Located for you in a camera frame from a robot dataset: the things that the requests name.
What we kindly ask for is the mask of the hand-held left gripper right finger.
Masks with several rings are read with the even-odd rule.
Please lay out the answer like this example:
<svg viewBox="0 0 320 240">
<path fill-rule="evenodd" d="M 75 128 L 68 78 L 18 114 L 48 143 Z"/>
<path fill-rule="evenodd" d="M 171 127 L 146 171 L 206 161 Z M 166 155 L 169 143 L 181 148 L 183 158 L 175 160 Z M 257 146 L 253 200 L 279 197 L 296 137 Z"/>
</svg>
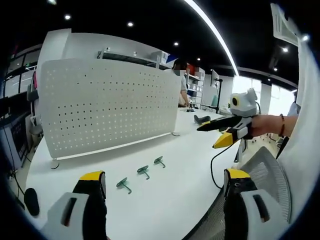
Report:
<svg viewBox="0 0 320 240">
<path fill-rule="evenodd" d="M 224 238 L 277 240 L 281 235 L 281 208 L 265 190 L 258 189 L 245 171 L 224 170 Z"/>
</svg>

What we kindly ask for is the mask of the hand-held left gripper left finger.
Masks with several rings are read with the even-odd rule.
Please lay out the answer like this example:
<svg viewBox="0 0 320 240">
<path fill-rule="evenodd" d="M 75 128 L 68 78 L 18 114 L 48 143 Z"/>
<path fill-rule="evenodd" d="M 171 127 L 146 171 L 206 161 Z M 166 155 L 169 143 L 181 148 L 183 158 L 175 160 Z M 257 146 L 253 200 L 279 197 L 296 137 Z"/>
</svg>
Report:
<svg viewBox="0 0 320 240">
<path fill-rule="evenodd" d="M 104 171 L 80 177 L 48 210 L 41 233 L 48 240 L 107 240 Z"/>
</svg>

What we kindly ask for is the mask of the person's right hand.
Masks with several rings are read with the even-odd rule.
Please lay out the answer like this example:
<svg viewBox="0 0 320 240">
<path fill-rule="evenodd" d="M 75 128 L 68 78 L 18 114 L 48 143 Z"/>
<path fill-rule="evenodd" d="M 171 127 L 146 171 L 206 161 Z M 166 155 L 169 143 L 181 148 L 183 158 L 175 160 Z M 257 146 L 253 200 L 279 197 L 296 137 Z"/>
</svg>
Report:
<svg viewBox="0 0 320 240">
<path fill-rule="evenodd" d="M 264 134 L 280 134 L 283 125 L 281 116 L 257 115 L 252 118 L 250 134 L 258 137 Z"/>
</svg>

